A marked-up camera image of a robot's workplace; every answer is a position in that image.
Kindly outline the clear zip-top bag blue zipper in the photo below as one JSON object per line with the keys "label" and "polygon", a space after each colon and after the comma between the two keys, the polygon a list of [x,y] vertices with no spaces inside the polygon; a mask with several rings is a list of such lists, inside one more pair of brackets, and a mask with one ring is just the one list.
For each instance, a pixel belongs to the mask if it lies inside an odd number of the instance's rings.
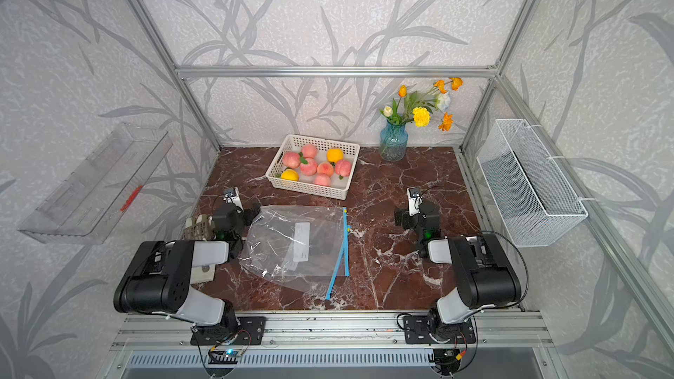
{"label": "clear zip-top bag blue zipper", "polygon": [[274,284],[330,300],[349,272],[349,223],[344,207],[269,205],[253,220],[238,261]]}

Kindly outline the white plastic fruit basket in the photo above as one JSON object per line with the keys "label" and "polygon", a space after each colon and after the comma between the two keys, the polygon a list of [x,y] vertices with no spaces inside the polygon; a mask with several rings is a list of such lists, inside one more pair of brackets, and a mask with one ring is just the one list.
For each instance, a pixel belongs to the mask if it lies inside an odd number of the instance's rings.
{"label": "white plastic fruit basket", "polygon": [[344,200],[359,152],[355,143],[289,134],[266,177],[277,189]]}

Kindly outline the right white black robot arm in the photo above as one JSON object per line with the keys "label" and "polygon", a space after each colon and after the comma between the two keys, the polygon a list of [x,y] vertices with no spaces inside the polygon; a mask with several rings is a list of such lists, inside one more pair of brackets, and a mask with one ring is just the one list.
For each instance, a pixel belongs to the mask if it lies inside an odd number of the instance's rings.
{"label": "right white black robot arm", "polygon": [[449,237],[441,231],[438,205],[408,202],[394,212],[396,226],[418,237],[419,255],[452,268],[456,287],[439,298],[428,314],[402,316],[407,344],[444,344],[477,338],[472,316],[484,309],[505,308],[523,297],[521,281],[494,233]]}

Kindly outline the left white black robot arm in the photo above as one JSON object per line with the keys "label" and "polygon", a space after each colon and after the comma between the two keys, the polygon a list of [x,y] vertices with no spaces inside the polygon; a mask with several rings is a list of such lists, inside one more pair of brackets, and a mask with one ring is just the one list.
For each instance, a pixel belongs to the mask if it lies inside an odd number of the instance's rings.
{"label": "left white black robot arm", "polygon": [[212,216],[214,240],[142,242],[113,294],[114,309],[188,322],[193,346],[259,346],[265,318],[238,318],[230,301],[194,289],[191,272],[237,258],[245,229],[260,210],[260,205],[244,209],[233,202],[224,203]]}

